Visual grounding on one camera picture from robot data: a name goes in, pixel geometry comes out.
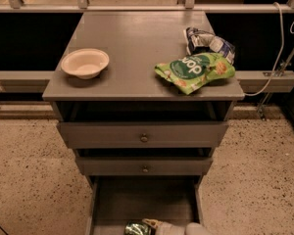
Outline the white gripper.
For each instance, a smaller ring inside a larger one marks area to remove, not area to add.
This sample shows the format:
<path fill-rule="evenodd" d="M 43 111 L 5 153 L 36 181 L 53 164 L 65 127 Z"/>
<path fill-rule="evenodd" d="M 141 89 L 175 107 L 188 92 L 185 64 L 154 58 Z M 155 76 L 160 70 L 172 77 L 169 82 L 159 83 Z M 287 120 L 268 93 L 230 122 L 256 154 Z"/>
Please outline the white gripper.
<path fill-rule="evenodd" d="M 155 229 L 155 235 L 184 235 L 185 228 L 158 219 L 143 218 L 142 222 Z"/>

